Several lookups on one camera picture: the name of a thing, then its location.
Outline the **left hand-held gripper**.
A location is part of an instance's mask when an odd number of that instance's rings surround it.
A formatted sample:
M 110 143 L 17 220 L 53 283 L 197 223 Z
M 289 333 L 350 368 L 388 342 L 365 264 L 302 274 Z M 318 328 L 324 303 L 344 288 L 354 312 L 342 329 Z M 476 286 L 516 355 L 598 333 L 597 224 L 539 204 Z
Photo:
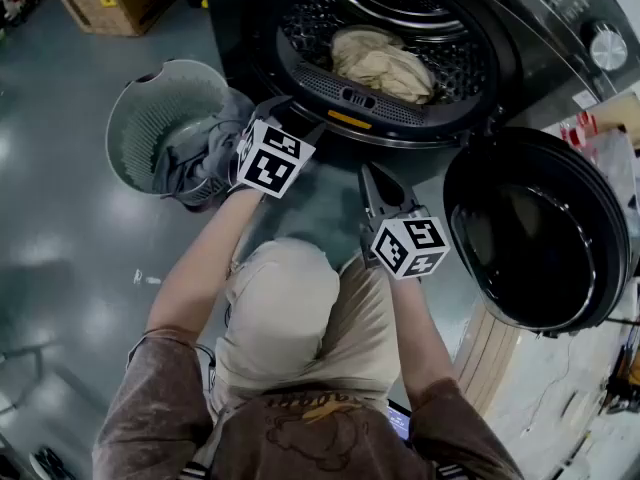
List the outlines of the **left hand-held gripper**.
M 292 96 L 279 95 L 255 107 L 251 125 L 243 133 L 237 147 L 238 161 L 231 190 L 253 188 L 281 199 L 316 151 L 326 130 L 318 123 L 302 138 L 285 132 L 277 113 L 291 105 Z

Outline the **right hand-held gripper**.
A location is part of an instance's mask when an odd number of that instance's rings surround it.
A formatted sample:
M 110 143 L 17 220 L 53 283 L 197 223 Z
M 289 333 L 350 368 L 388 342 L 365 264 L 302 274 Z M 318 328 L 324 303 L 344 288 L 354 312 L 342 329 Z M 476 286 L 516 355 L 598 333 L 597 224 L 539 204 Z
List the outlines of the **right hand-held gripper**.
M 370 220 L 361 234 L 365 267 L 383 267 L 395 280 L 432 274 L 451 249 L 440 220 L 382 165 L 363 164 L 358 185 Z

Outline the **grey garment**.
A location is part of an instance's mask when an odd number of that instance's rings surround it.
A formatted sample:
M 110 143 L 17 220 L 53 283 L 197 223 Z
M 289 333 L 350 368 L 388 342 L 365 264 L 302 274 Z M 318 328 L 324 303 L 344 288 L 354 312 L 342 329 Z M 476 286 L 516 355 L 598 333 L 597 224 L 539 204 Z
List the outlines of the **grey garment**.
M 228 89 L 218 113 L 201 121 L 180 144 L 162 150 L 153 191 L 177 200 L 191 212 L 220 204 L 235 183 L 236 149 L 254 110 L 246 95 Z

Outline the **cream beige garment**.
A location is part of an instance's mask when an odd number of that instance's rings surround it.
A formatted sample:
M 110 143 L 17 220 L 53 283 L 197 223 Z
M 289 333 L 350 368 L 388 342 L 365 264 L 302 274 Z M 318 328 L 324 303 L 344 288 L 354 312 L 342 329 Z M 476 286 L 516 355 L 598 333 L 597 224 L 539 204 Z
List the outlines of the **cream beige garment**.
M 383 29 L 353 26 L 337 31 L 330 47 L 333 73 L 408 103 L 423 105 L 436 78 L 404 41 Z

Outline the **grey-green laundry basket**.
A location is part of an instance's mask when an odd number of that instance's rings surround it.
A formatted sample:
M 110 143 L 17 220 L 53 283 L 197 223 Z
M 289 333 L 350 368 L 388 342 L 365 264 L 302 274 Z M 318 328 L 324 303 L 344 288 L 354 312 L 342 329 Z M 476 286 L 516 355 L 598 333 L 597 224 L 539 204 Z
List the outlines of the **grey-green laundry basket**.
M 166 199 L 152 189 L 160 153 L 218 113 L 230 88 L 211 66 L 189 59 L 169 60 L 157 73 L 128 83 L 105 132 L 107 159 L 116 177 L 136 192 Z

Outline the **black washing machine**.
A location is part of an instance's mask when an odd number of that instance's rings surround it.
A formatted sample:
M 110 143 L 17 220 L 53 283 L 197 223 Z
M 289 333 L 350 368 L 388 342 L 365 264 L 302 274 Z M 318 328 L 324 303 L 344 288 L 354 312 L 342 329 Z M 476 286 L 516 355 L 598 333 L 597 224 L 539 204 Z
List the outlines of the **black washing machine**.
M 504 125 L 544 128 L 640 90 L 640 0 L 208 0 L 229 81 L 291 98 L 288 126 L 406 149 Z M 333 37 L 373 28 L 433 76 L 410 103 L 340 77 Z

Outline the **person's left forearm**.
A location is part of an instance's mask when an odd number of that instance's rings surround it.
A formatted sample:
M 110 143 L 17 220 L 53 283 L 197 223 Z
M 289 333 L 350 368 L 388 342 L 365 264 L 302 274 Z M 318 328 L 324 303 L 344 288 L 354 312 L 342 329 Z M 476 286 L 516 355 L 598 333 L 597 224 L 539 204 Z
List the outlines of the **person's left forearm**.
M 146 329 L 172 329 L 195 341 L 224 287 L 236 247 L 263 194 L 242 189 L 229 196 L 165 278 Z

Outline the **person's right forearm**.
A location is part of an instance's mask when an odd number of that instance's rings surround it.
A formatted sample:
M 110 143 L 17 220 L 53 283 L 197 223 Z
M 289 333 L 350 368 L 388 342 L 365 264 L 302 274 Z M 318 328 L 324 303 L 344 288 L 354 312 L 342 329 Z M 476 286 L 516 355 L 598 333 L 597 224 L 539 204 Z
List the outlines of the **person's right forearm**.
M 430 386 L 455 378 L 444 341 L 416 278 L 390 280 L 401 375 L 411 405 Z

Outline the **person's beige trousers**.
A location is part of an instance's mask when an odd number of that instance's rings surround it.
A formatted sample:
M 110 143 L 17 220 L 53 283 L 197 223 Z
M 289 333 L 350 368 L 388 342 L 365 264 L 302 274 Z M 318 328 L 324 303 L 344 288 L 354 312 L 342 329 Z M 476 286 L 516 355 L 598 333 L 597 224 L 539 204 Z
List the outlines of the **person's beige trousers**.
M 295 238 L 260 245 L 226 285 L 231 316 L 216 342 L 211 407 L 273 390 L 315 386 L 381 412 L 400 375 L 390 282 L 355 254 L 335 271 Z

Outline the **round black washer door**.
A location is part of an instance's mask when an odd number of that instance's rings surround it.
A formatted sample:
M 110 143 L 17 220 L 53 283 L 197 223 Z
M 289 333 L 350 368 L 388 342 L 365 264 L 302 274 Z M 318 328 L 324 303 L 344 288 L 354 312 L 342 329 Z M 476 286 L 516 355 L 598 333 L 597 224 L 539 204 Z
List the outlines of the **round black washer door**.
M 561 139 L 522 127 L 471 137 L 447 168 L 443 204 L 457 253 L 501 322 L 572 333 L 620 301 L 631 270 L 622 205 Z

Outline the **wooden board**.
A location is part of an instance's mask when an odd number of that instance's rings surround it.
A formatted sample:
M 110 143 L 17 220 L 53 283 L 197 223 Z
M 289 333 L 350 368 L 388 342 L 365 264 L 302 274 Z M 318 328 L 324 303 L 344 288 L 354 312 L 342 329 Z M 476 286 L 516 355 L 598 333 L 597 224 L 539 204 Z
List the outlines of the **wooden board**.
M 494 317 L 478 296 L 453 366 L 467 401 L 484 415 L 512 358 L 520 330 Z

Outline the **black phone with lit screen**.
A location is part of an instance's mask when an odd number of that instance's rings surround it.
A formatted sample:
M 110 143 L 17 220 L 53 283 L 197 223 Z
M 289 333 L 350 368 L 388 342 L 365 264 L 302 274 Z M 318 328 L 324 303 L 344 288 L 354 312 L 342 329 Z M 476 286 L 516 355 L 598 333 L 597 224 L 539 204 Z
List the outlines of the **black phone with lit screen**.
M 389 400 L 387 403 L 388 420 L 396 434 L 405 442 L 409 441 L 411 411 Z

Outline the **white plastic bags red print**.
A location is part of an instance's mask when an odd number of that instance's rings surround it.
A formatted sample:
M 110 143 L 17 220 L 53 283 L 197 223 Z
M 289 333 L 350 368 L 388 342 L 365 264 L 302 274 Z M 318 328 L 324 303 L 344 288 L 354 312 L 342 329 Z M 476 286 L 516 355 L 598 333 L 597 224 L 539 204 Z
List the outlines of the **white plastic bags red print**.
M 622 117 L 582 111 L 559 125 L 560 138 L 609 177 L 633 174 L 640 180 L 640 124 Z

